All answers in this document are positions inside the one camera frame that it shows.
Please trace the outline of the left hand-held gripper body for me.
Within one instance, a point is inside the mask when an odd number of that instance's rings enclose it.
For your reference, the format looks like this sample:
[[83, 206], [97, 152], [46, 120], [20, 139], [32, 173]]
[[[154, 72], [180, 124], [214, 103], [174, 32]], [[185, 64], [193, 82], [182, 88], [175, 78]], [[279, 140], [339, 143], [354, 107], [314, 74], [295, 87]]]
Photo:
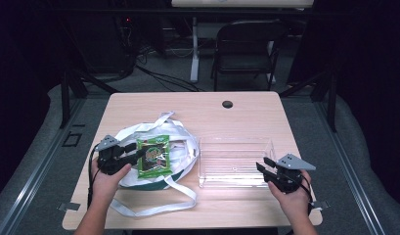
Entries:
[[111, 135], [107, 135], [101, 140], [96, 146], [96, 151], [99, 153], [98, 168], [102, 173], [113, 175], [127, 165], [123, 158], [126, 155], [134, 154], [137, 149], [125, 153], [125, 146], [120, 146], [120, 141]]

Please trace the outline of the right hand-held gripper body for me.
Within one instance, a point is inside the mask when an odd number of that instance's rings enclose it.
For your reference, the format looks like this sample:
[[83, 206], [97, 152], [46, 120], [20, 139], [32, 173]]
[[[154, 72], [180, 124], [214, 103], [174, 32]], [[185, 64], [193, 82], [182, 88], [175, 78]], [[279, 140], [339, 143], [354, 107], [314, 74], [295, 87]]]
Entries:
[[265, 179], [266, 182], [273, 182], [281, 192], [291, 193], [296, 191], [302, 182], [301, 171], [315, 170], [316, 167], [301, 158], [286, 154], [276, 161], [277, 166], [273, 167], [277, 171], [271, 173], [270, 179]]

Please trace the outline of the green snack packet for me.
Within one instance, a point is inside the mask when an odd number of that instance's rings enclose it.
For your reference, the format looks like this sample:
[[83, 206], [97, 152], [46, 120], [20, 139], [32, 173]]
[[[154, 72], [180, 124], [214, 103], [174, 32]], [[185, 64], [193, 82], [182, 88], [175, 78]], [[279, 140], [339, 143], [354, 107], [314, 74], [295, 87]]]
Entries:
[[139, 178], [155, 178], [172, 173], [168, 135], [138, 139], [137, 150], [142, 153], [142, 156], [137, 161]]

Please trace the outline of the clear plastic container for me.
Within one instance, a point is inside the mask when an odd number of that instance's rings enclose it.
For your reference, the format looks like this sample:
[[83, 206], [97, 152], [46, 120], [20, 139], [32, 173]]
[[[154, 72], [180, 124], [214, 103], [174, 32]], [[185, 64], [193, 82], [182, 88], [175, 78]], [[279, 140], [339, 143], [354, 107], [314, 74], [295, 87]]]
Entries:
[[267, 183], [256, 164], [276, 158], [270, 138], [202, 138], [200, 188], [262, 188]]

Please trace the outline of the white tote bag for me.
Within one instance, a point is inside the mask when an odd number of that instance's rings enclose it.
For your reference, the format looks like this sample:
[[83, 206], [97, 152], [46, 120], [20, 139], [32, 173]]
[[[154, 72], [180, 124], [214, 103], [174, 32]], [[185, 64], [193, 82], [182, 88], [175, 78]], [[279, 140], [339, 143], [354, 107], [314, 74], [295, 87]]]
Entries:
[[153, 123], [139, 123], [120, 130], [115, 139], [120, 141], [120, 146], [136, 143], [138, 139], [149, 139], [159, 135], [169, 136], [169, 158], [172, 173], [169, 175], [155, 178], [139, 178], [138, 167], [133, 166], [119, 185], [124, 188], [155, 191], [167, 189], [169, 187], [185, 194], [189, 200], [187, 202], [168, 204], [159, 207], [146, 209], [143, 211], [132, 211], [122, 204], [119, 200], [113, 199], [111, 207], [120, 214], [128, 217], [142, 217], [154, 215], [162, 212], [175, 212], [194, 207], [197, 203], [197, 194], [190, 188], [180, 185], [177, 181], [183, 178], [195, 165], [200, 147], [195, 136], [193, 136], [184, 125], [171, 118], [173, 112], [162, 113]]

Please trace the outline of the person's right hand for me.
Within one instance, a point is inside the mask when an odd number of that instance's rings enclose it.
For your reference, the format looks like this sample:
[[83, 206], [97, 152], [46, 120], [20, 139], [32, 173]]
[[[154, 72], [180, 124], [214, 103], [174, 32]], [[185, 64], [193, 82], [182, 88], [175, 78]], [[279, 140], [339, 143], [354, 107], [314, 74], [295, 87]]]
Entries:
[[271, 181], [268, 182], [272, 195], [278, 200], [282, 211], [291, 225], [309, 221], [308, 206], [309, 196], [305, 189], [310, 189], [310, 177], [305, 176], [302, 180], [303, 188], [292, 193], [285, 194]]

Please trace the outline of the person's left hand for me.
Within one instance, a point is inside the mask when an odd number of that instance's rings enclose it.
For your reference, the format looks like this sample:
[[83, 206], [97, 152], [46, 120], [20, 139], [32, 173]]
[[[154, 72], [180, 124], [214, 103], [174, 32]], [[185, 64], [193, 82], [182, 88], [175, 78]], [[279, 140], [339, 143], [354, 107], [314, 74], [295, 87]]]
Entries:
[[131, 165], [126, 164], [113, 175], [99, 171], [96, 160], [92, 161], [93, 193], [91, 205], [109, 205], [118, 188], [119, 181], [131, 170]]

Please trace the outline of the black floor tape mark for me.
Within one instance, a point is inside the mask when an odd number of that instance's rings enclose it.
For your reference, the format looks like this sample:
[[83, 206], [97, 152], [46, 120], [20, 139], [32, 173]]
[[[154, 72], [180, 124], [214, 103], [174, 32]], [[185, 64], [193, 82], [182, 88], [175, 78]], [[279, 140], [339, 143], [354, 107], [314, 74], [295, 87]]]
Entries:
[[83, 130], [85, 125], [84, 124], [74, 124], [67, 132], [67, 135], [64, 137], [62, 146], [63, 147], [76, 147], [82, 136]]

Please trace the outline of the black metal stand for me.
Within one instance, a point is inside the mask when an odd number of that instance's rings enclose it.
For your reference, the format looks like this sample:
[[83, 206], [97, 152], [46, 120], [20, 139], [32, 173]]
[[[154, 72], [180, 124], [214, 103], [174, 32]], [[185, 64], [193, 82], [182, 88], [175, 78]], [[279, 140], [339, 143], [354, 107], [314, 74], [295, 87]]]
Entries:
[[280, 93], [281, 98], [286, 98], [297, 91], [303, 89], [309, 84], [315, 84], [310, 99], [313, 102], [322, 102], [325, 96], [328, 96], [327, 103], [327, 124], [332, 132], [336, 132], [335, 127], [335, 107], [336, 107], [336, 86], [337, 86], [337, 70], [334, 67], [328, 67], [314, 76], [298, 82], [292, 88]]
[[89, 72], [84, 70], [74, 69], [66, 70], [61, 77], [61, 95], [62, 95], [62, 122], [60, 129], [63, 129], [70, 119], [70, 105], [69, 97], [70, 93], [73, 93], [77, 98], [84, 99], [88, 95], [88, 90], [84, 85], [84, 82], [90, 82], [102, 90], [113, 94], [117, 93], [118, 90], [105, 84], [103, 81], [97, 79]]

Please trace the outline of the white desk leg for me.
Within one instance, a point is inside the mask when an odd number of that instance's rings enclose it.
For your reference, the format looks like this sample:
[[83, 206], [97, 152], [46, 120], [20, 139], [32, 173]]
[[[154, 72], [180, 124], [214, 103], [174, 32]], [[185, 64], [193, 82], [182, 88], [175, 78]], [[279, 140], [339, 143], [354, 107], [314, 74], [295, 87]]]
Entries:
[[198, 23], [196, 18], [193, 18], [192, 24], [193, 24], [192, 25], [193, 57], [192, 57], [190, 80], [193, 83], [196, 83], [199, 81], [199, 66], [200, 66]]

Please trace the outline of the black folding chair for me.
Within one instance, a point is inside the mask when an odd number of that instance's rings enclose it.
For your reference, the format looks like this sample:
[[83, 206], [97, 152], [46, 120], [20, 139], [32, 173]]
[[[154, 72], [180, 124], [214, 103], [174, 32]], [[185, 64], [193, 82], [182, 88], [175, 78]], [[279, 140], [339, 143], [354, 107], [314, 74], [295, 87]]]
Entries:
[[270, 90], [278, 56], [289, 28], [280, 20], [234, 21], [216, 35], [211, 75], [214, 90], [219, 74], [266, 75]]

